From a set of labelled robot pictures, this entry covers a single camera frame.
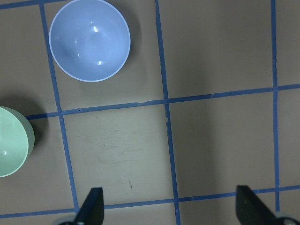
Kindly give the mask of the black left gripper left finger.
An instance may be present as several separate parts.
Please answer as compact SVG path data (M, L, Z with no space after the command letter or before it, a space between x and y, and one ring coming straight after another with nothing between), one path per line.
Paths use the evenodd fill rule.
M102 225L104 221L104 196L102 187L90 190L74 219L75 225Z

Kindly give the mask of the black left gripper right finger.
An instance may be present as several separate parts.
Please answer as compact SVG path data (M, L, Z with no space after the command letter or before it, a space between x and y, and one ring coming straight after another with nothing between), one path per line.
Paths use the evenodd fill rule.
M236 187L235 213L241 225L276 225L277 218L246 185Z

